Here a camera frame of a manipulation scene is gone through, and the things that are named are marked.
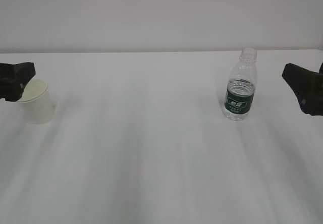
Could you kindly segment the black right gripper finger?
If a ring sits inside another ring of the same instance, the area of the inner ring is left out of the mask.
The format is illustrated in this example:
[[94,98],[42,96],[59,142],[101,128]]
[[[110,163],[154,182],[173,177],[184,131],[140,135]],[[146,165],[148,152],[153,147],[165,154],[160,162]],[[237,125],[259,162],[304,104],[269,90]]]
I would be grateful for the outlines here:
[[303,113],[322,116],[322,67],[314,72],[288,63],[282,78],[292,89]]

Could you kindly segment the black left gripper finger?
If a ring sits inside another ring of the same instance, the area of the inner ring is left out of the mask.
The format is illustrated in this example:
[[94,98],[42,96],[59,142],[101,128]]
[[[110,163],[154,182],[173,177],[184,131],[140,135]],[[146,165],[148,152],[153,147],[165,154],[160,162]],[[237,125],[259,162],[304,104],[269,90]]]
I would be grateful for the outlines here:
[[1,63],[1,99],[8,102],[18,101],[24,92],[26,85],[36,75],[33,62],[19,64]]

